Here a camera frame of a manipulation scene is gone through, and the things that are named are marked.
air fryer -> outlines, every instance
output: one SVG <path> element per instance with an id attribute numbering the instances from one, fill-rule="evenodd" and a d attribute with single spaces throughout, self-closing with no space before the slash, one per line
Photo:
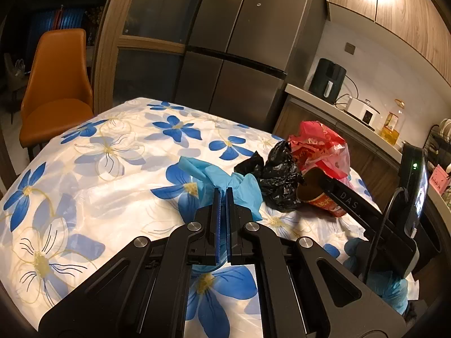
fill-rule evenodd
<path id="1" fill-rule="evenodd" d="M 330 104 L 335 104 L 345 76 L 346 70 L 343 67 L 321 58 L 308 91 Z"/>

refrigerator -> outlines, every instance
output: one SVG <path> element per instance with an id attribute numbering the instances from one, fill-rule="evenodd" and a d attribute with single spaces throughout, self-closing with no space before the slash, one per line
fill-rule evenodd
<path id="1" fill-rule="evenodd" d="M 325 20 L 326 0 L 202 0 L 174 101 L 271 132 Z"/>

orange chair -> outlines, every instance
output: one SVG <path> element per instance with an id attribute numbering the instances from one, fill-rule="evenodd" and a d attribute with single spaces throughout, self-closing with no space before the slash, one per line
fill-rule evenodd
<path id="1" fill-rule="evenodd" d="M 30 161 L 37 144 L 94 117 L 83 29 L 51 30 L 39 39 L 20 114 L 19 141 Z"/>

white appliance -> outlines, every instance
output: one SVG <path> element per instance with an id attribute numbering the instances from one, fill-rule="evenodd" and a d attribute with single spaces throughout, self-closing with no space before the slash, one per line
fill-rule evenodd
<path id="1" fill-rule="evenodd" d="M 374 120 L 380 115 L 378 110 L 371 106 L 371 102 L 368 99 L 363 101 L 353 97 L 349 99 L 344 111 L 371 127 L 373 130 Z"/>

red paper cup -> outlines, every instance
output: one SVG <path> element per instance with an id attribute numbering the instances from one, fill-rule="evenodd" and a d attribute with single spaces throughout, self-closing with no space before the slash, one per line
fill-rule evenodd
<path id="1" fill-rule="evenodd" d="M 311 201 L 306 201 L 305 203 L 312 204 L 313 206 L 326 210 L 335 217 L 341 217 L 346 214 L 346 211 L 337 205 L 337 203 L 335 203 L 332 198 L 327 196 L 325 193 L 315 199 L 312 199 Z"/>
<path id="2" fill-rule="evenodd" d="M 323 171 L 320 168 L 312 168 L 304 174 L 305 184 L 299 184 L 297 197 L 301 201 L 326 210 L 335 217 L 341 217 L 346 214 L 335 201 L 326 195 L 319 186 L 319 178 Z"/>

